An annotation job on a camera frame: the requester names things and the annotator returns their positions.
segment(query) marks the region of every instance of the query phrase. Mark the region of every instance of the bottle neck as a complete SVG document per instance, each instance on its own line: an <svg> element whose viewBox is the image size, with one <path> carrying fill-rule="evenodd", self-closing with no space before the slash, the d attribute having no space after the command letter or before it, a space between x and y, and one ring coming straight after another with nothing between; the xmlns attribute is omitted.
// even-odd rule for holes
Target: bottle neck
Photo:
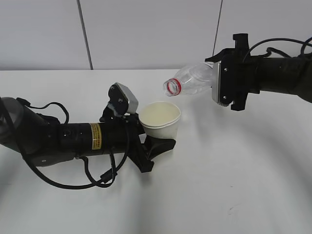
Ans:
<svg viewBox="0 0 312 234"><path fill-rule="evenodd" d="M164 83L164 90L167 96L177 96L182 91L180 81L176 78L172 78Z"/></svg>

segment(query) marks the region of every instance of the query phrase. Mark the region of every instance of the clear plastic bottle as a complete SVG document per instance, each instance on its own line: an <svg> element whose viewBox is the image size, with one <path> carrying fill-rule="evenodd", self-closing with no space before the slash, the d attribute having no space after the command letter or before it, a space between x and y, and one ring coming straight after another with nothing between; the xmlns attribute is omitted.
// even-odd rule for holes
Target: clear plastic bottle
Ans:
<svg viewBox="0 0 312 234"><path fill-rule="evenodd" d="M198 94L211 87L213 76L213 64L199 63L183 67L175 76L167 80L163 89L167 96L179 94Z"/></svg>

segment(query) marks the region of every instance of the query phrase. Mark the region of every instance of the warning label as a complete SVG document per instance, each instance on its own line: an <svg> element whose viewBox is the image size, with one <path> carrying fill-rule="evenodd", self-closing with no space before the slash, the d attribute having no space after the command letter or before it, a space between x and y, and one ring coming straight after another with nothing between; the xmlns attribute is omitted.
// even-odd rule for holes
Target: warning label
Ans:
<svg viewBox="0 0 312 234"><path fill-rule="evenodd" d="M92 150L99 150L102 148L102 133L98 123L90 123L92 131Z"/></svg>

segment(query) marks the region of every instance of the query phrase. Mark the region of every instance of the paper cup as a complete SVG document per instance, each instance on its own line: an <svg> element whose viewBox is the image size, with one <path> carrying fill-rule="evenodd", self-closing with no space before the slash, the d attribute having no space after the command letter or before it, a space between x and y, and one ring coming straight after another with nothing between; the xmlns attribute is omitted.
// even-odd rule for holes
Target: paper cup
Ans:
<svg viewBox="0 0 312 234"><path fill-rule="evenodd" d="M160 139L176 138L180 117L180 109L164 101L149 104L138 116L146 135Z"/></svg>

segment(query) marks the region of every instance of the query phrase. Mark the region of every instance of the table surface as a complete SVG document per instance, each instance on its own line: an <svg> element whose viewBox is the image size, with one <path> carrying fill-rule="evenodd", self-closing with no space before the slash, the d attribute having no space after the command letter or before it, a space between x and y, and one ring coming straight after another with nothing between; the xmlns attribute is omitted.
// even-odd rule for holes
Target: table surface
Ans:
<svg viewBox="0 0 312 234"><path fill-rule="evenodd" d="M235 112L210 92L166 97L162 84L175 72L1 71L2 97L61 102L70 122L97 122L114 82L133 91L138 110L165 100L182 111L175 149L147 174L127 160L109 189L54 188L0 147L1 233L311 233L312 105L263 92ZM57 107L42 113L64 120ZM108 156L90 159L94 176L109 166ZM62 183L88 182L81 160L41 170Z"/></svg>

